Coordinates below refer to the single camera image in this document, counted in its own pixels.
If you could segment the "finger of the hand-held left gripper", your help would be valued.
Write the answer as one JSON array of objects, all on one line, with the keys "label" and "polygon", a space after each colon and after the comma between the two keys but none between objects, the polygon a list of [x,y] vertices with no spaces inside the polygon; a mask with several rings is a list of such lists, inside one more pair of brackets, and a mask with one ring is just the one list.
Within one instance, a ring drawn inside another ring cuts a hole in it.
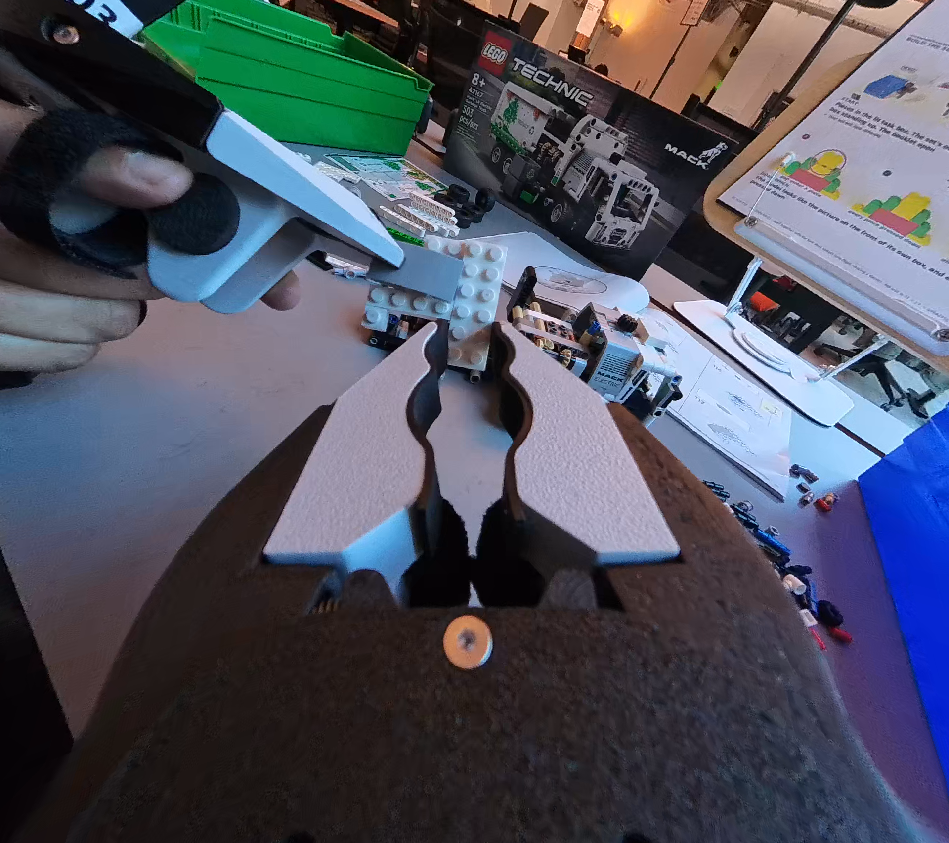
[{"label": "finger of the hand-held left gripper", "polygon": [[217,118],[207,153],[232,171],[289,202],[320,230],[387,264],[404,252],[361,196],[300,158],[231,110]]}]

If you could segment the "recycle sticker sheet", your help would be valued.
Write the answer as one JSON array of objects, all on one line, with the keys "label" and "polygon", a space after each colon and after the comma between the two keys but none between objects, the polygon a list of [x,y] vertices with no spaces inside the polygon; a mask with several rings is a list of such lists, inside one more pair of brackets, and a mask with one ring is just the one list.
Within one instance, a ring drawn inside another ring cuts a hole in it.
[{"label": "recycle sticker sheet", "polygon": [[358,177],[366,186],[383,195],[432,195],[445,189],[442,182],[406,158],[331,152],[320,161]]}]

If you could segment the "white metal stand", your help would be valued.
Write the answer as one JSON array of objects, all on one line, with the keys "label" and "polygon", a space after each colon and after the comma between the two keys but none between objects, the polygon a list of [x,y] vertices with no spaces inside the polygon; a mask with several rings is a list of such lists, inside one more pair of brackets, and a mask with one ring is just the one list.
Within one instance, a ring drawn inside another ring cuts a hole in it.
[{"label": "white metal stand", "polygon": [[844,388],[741,315],[742,293],[762,263],[753,256],[727,305],[706,298],[677,301],[674,312],[801,414],[819,425],[835,426],[853,408]]}]

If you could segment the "blue plastic bin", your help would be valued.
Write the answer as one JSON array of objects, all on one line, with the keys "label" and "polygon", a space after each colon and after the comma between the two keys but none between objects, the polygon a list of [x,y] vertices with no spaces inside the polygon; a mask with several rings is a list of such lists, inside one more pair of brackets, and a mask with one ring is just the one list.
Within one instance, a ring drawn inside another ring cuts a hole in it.
[{"label": "blue plastic bin", "polygon": [[920,700],[948,776],[948,409],[858,480]]}]

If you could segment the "white lego plate assembly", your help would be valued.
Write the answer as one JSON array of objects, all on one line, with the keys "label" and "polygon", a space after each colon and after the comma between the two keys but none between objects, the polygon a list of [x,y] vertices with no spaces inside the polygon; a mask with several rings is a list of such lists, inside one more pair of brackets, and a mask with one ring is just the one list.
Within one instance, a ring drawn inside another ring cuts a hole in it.
[{"label": "white lego plate assembly", "polygon": [[456,288],[441,298],[393,282],[391,276],[368,278],[362,327],[370,345],[396,349],[424,323],[448,323],[448,366],[464,371],[473,383],[486,372],[502,277],[504,246],[484,239],[460,240],[430,234],[422,246],[405,247],[406,263],[423,275],[455,274]]}]

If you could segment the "black lego set box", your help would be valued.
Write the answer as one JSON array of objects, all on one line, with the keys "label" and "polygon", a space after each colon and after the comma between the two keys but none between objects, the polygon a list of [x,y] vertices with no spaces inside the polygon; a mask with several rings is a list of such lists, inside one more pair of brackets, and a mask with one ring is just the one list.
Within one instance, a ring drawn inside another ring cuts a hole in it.
[{"label": "black lego set box", "polygon": [[444,167],[613,274],[641,280],[738,144],[494,24]]}]

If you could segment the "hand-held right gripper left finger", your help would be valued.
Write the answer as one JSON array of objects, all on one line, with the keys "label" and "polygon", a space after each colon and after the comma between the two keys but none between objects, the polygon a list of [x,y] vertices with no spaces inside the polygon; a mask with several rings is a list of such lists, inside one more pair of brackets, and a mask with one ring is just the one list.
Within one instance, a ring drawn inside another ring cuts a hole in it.
[{"label": "hand-held right gripper left finger", "polygon": [[447,325],[421,327],[329,410],[263,549],[278,565],[409,568],[441,516],[433,447]]}]

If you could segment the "wooden instruction board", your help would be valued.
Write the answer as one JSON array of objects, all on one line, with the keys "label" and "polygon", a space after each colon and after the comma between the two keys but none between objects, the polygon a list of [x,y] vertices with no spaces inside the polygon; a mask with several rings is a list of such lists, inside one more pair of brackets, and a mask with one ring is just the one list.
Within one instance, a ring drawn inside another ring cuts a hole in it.
[{"label": "wooden instruction board", "polygon": [[703,202],[716,232],[942,372],[947,3],[816,82]]}]

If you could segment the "green plastic bin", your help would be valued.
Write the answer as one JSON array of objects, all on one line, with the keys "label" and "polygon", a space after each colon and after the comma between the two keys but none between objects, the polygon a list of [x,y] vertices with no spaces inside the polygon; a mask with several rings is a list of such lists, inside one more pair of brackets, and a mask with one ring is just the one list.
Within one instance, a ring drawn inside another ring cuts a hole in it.
[{"label": "green plastic bin", "polygon": [[259,0],[188,0],[139,39],[288,143],[403,156],[433,87],[358,36]]}]

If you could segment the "pile of small lego pins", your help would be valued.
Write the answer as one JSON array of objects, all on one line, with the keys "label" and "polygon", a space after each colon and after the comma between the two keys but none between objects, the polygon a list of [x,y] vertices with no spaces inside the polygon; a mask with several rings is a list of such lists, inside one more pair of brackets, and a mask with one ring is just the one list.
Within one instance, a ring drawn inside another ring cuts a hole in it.
[{"label": "pile of small lego pins", "polygon": [[[830,513],[839,500],[839,493],[817,491],[820,475],[804,464],[794,462],[789,467],[791,486],[794,488],[796,507],[807,511]],[[788,546],[777,526],[764,515],[755,512],[754,503],[742,497],[732,497],[727,487],[718,481],[702,480],[716,499],[724,505],[744,528],[755,547],[763,553],[771,570],[789,594],[796,612],[820,650],[826,651],[826,642],[834,641],[849,647],[853,637],[847,629],[845,617],[832,601],[821,597],[816,585],[813,567],[801,562]]]}]

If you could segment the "instruction booklet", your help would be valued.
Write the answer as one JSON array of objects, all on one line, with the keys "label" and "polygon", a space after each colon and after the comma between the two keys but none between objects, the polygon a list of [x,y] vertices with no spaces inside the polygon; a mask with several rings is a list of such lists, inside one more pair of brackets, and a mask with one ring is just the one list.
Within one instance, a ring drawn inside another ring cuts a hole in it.
[{"label": "instruction booklet", "polygon": [[643,318],[652,334],[670,344],[682,375],[683,398],[659,417],[670,415],[774,498],[785,498],[790,478],[789,408],[655,308],[641,283],[581,264],[532,232],[502,233],[496,240],[508,252],[503,282],[512,292],[511,301],[523,270],[534,267],[540,271],[537,292],[542,301],[552,303],[557,316],[593,303]]}]

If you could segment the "partly built lego truck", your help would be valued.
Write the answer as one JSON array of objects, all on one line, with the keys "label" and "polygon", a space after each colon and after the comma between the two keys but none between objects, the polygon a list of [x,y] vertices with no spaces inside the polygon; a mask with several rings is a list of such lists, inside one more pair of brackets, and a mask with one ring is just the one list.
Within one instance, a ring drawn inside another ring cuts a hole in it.
[{"label": "partly built lego truck", "polygon": [[523,270],[503,321],[604,401],[621,404],[644,424],[683,398],[670,344],[652,334],[643,318],[593,303],[557,316],[537,292],[539,277],[534,267]]}]

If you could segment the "grey lego tile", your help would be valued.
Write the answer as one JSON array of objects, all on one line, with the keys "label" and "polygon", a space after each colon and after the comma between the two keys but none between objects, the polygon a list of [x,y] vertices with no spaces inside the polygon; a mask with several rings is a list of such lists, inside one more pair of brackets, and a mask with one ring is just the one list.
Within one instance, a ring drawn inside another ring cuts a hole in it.
[{"label": "grey lego tile", "polygon": [[402,261],[398,266],[374,257],[366,280],[439,301],[454,300],[463,274],[461,259],[412,244],[403,244],[401,250]]}]

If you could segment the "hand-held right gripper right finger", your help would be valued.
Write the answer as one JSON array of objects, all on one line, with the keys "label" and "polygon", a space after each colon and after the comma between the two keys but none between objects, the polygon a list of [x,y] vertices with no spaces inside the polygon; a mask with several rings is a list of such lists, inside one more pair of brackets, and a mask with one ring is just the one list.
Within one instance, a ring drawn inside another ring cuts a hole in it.
[{"label": "hand-held right gripper right finger", "polygon": [[512,439],[504,539],[531,565],[634,565],[681,548],[602,398],[509,323],[492,326],[499,419]]}]

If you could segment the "person's left hand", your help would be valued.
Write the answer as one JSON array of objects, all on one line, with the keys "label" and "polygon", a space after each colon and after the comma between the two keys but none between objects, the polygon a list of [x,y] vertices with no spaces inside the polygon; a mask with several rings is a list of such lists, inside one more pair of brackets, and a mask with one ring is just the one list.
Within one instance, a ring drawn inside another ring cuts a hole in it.
[{"label": "person's left hand", "polygon": [[[120,145],[92,155],[74,181],[86,196],[152,210],[183,196],[192,175],[180,163]],[[144,321],[147,303],[160,298],[145,276],[112,279],[2,228],[2,389],[90,362],[103,344],[130,336]]]}]

